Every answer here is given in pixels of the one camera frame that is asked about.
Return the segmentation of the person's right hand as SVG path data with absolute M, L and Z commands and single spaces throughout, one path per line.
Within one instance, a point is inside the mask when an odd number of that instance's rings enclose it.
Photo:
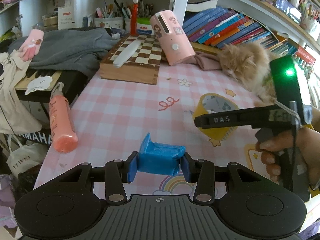
M 261 162 L 271 180 L 277 182 L 281 177 L 280 156 L 288 153 L 291 157 L 295 147 L 306 163 L 311 187 L 319 188 L 319 132 L 303 127 L 294 137 L 291 130 L 284 131 L 265 142 L 257 142 L 255 150 L 261 153 Z

